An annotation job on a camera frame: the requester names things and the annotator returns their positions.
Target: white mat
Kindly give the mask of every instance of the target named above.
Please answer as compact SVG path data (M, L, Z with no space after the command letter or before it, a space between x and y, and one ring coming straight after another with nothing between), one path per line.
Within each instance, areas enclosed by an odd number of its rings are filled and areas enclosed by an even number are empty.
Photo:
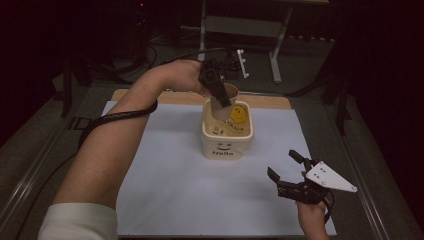
M108 111L115 102L108 102ZM151 114L121 187L121 236L270 237L303 235L293 200L280 198L267 176L303 181L288 152L309 151L294 110L252 109L252 149L240 160L201 153L202 106L160 104ZM327 231L335 235L330 219Z

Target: square plastic container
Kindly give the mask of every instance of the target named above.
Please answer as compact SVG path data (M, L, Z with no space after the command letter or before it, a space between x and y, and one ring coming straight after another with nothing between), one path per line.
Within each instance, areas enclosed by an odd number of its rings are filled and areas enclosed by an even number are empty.
M215 160L238 160L251 147L253 124L250 107L236 101L230 118L219 121L212 117L210 100L203 105L203 155Z

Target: smiley face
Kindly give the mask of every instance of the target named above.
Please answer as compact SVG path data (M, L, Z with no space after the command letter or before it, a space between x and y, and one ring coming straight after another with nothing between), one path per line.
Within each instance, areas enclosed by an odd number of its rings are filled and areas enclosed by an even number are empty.
M235 123L244 123L247 120L247 111L241 105L235 105L231 112L231 119Z
M217 148L219 150L221 150L221 151L228 151L228 150L231 149L231 145L232 145L231 143L226 143L226 144L224 144L224 143L218 143Z

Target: white sleeve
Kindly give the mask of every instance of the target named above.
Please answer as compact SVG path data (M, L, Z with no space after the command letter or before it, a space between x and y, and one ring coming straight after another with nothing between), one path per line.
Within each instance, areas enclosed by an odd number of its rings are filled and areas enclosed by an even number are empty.
M117 214L94 203L60 203L49 207L38 239L118 239Z

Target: paper cup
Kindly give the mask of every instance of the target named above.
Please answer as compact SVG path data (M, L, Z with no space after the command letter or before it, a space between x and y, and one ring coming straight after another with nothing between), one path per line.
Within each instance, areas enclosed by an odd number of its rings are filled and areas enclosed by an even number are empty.
M216 100L216 98L211 98L212 117L220 121L225 121L231 116L231 112L233 111L233 107L239 93L238 89L234 85L224 83L224 87L230 97L231 106L222 107L221 103Z

